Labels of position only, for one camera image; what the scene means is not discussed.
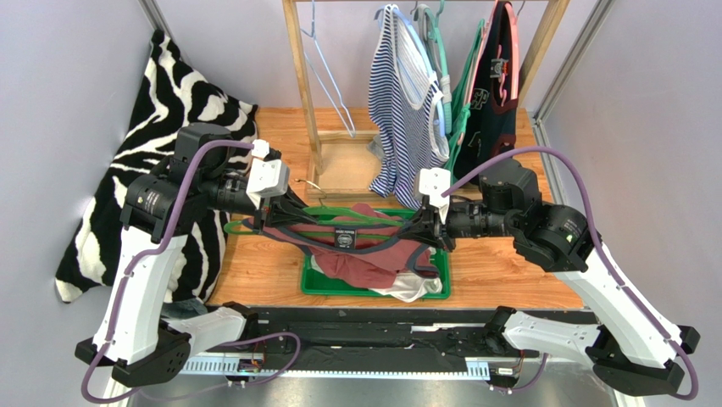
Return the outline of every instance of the striped tank top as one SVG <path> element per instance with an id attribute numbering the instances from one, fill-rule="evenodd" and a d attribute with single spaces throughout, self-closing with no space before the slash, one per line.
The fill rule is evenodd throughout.
<path id="1" fill-rule="evenodd" d="M 371 65 L 369 115 L 379 126 L 384 160 L 369 189 L 418 209 L 414 179 L 423 168 L 448 159 L 448 142 L 434 126 L 434 110 L 443 94 L 435 73 L 429 73 L 412 36 L 410 22 L 395 4 L 383 8 L 381 34 Z"/>

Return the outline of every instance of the wooden floor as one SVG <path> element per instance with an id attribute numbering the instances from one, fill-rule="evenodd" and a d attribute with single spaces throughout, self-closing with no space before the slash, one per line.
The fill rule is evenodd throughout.
<path id="1" fill-rule="evenodd" d="M 365 109 L 352 109 L 359 130 L 371 130 L 373 124 Z M 332 109 L 319 109 L 316 118 L 320 130 L 340 130 L 341 122 Z M 305 178 L 309 146 L 300 109 L 260 109 L 260 136 L 272 148 L 279 149 L 291 168 L 291 178 Z M 517 147 L 534 144 L 526 112 L 517 117 Z M 538 155 L 526 154 L 518 160 L 539 175 L 545 200 L 551 194 Z M 291 186 L 306 199 L 305 183 Z M 394 207 L 394 203 L 374 202 L 375 207 Z M 426 308 L 496 308 L 507 305 L 521 309 L 579 309 L 582 302 L 552 274 L 526 263 L 514 252 L 510 238 L 457 240 L 450 254 L 451 297 L 444 300 L 422 299 L 405 304 L 394 298 L 326 297 L 301 293 L 300 270 L 303 256 L 295 246 L 258 236 L 231 236 L 211 303 L 236 301 L 246 305 L 283 306 L 362 306 Z"/>

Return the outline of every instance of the zebra print fabric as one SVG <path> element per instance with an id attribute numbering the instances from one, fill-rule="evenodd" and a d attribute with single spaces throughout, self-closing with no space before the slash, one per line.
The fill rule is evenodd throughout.
<path id="1" fill-rule="evenodd" d="M 119 219 L 126 188 L 174 152 L 181 127 L 193 122 L 214 123 L 230 130 L 236 140 L 252 142 L 258 137 L 256 110 L 257 106 L 240 102 L 208 83 L 181 61 L 181 52 L 170 38 L 156 31 L 128 133 L 58 267 L 55 282 L 60 298 L 71 302 L 92 287 L 113 285 L 120 257 Z M 236 152 L 229 168 L 245 173 L 251 157 L 248 151 Z M 209 210 L 193 227 L 175 263 L 166 303 L 204 303 L 210 298 L 225 252 L 227 236 L 223 225 L 228 220 L 227 213 Z"/>

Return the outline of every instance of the clothing tag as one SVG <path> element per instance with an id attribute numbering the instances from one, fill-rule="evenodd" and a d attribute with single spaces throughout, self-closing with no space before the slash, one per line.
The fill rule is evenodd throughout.
<path id="1" fill-rule="evenodd" d="M 507 73 L 508 59 L 492 59 L 492 78 L 500 78 Z"/>
<path id="2" fill-rule="evenodd" d="M 353 229 L 335 229 L 334 246 L 337 248 L 356 248 L 356 231 Z"/>

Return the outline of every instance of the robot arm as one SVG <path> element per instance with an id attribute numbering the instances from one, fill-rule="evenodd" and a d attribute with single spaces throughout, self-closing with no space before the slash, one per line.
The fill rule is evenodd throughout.
<path id="1" fill-rule="evenodd" d="M 254 215 L 261 225 L 277 226 L 290 215 L 296 223 L 314 221 L 303 213 L 303 202 L 287 190 L 288 167 L 278 159 L 280 153 L 269 150 L 268 143 L 254 143 L 257 158 L 248 179 L 225 170 L 230 148 L 207 148 L 205 155 L 199 153 L 195 158 L 205 144 L 228 139 L 230 133 L 221 126 L 184 127 L 173 157 L 128 187 L 121 212 L 124 230 L 119 271 L 108 308 L 97 333 L 75 349 L 76 357 L 91 366 L 98 358 L 98 365 L 112 366 L 113 379 L 126 387 L 167 382 L 189 357 L 255 335 L 258 316 L 235 303 L 188 320 L 160 320 L 175 261 L 193 225 L 208 209 Z M 193 160 L 200 161 L 197 168 L 191 168 Z M 189 176 L 192 181 L 183 197 L 181 184 L 187 183 Z M 178 205 L 174 223 L 171 213 Z M 172 237 L 160 250 L 161 237 L 170 227 Z M 141 257 L 130 274 L 123 272 L 137 255 L 149 250 L 159 253 Z"/>
<path id="2" fill-rule="evenodd" d="M 224 171 L 230 151 L 210 150 L 204 144 L 229 137 L 219 126 L 195 124 L 181 129 L 174 157 L 128 188 L 121 214 L 125 224 L 121 261 L 111 301 L 97 334 L 78 343 L 75 350 L 76 357 L 91 367 L 111 365 L 113 379 L 127 387 L 167 382 L 190 356 L 257 335 L 258 316 L 239 304 L 224 304 L 189 320 L 160 320 L 175 259 L 192 225 L 208 209 L 252 215 L 255 230 L 316 223 L 303 212 L 305 203 L 287 187 L 288 168 L 279 160 L 280 153 L 267 144 L 254 149 L 257 158 L 248 179 Z M 188 164 L 198 162 L 196 155 L 203 157 L 197 169 Z M 554 273 L 599 319 L 599 324 L 573 325 L 499 307 L 485 325 L 488 340 L 589 365 L 610 387 L 629 395 L 676 393 L 684 371 L 674 359 L 682 351 L 691 354 L 699 334 L 692 327 L 672 324 L 652 308 L 602 243 L 597 247 L 617 276 L 609 273 L 583 214 L 542 202 L 536 175 L 512 159 L 480 175 L 481 201 L 452 203 L 443 197 L 450 177 L 442 169 L 421 171 L 417 190 L 423 205 L 400 238 L 453 251 L 456 238 L 513 237 L 518 254 Z M 192 183 L 186 196 L 180 185 L 188 179 Z M 169 219 L 171 212 L 176 216 L 179 205 L 176 225 Z M 174 225 L 171 235 L 169 224 Z M 141 259 L 133 273 L 120 272 L 139 252 L 160 249 L 161 236 L 172 236 L 162 253 Z M 121 287 L 125 295 L 119 296 Z M 654 324 L 629 293 L 651 311 Z M 122 307 L 117 296 L 128 299 Z M 663 337 L 655 324 L 670 338 Z M 681 345 L 679 352 L 670 341 Z"/>
<path id="3" fill-rule="evenodd" d="M 552 272 L 577 293 L 598 325 L 543 320 L 506 307 L 486 324 L 487 335 L 516 349 L 532 349 L 590 366 L 610 387 L 633 396 L 675 394 L 684 371 L 669 341 L 691 354 L 699 341 L 693 327 L 677 326 L 659 314 L 603 252 L 615 279 L 595 248 L 586 217 L 576 209 L 542 202 L 533 171 L 505 159 L 479 175 L 481 201 L 451 202 L 448 171 L 424 170 L 417 180 L 422 208 L 403 238 L 453 250 L 459 237 L 514 237 L 527 261 Z M 632 291 L 670 334 L 667 339 L 625 292 Z"/>

